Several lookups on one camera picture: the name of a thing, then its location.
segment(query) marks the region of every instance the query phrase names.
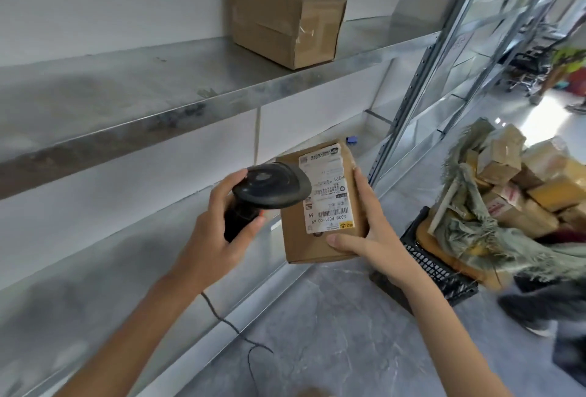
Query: black barcode scanner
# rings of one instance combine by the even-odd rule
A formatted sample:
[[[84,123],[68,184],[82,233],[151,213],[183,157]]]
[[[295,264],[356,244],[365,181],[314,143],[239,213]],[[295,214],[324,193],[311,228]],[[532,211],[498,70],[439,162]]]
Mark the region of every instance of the black barcode scanner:
[[[232,189],[234,201],[224,214],[224,238],[231,242],[263,209],[293,206],[311,194],[311,182],[296,165],[267,163],[248,168]]]

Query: forearm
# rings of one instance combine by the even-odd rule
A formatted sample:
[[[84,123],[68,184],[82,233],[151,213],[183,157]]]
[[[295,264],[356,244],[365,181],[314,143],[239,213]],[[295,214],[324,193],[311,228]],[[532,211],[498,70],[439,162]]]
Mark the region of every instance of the forearm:
[[[448,397],[512,395],[425,273],[404,292]]]
[[[190,297],[174,279],[163,277],[56,397],[125,397]]]

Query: gray marble floor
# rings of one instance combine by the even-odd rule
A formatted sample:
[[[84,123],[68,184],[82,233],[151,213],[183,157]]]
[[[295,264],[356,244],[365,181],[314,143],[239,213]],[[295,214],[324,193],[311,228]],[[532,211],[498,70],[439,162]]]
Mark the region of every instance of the gray marble floor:
[[[398,233],[441,188],[440,172],[458,130],[479,116],[513,122],[530,143],[561,134],[573,155],[586,161],[586,117],[570,116],[562,106],[574,99],[553,92],[530,107],[516,93],[495,91],[458,124],[446,139],[382,198]],[[332,395],[445,395],[414,319],[371,283],[362,260],[316,265],[262,314],[245,334],[274,350],[250,356],[261,396],[294,397],[318,386]],[[472,339],[516,396],[586,396],[586,389],[552,364],[553,340],[538,338],[510,321],[494,294],[479,294],[456,306]],[[254,396],[247,366],[250,346],[231,343],[179,394],[181,397]]]

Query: fingernail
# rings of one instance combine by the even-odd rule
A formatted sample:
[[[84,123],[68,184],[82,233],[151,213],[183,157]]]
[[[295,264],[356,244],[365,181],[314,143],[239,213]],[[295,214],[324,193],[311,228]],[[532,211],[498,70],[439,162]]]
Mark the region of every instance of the fingernail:
[[[332,234],[332,235],[328,235],[326,236],[326,243],[329,244],[332,247],[336,247],[336,235]]]

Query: black plastic crate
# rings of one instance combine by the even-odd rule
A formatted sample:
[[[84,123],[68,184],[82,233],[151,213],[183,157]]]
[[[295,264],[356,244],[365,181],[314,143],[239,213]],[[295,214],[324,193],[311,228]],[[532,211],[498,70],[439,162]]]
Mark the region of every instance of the black plastic crate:
[[[442,291],[443,296],[452,306],[478,293],[478,283],[476,280],[455,271],[442,260],[423,249],[415,237],[417,228],[421,222],[427,218],[429,207],[424,207],[419,212],[415,221],[411,223],[408,229],[401,237],[401,242],[407,248],[409,254],[419,263],[427,272],[431,279],[437,284]],[[380,272],[374,272],[370,279],[385,291],[393,300],[411,312],[411,308],[401,289],[389,281],[386,275]]]

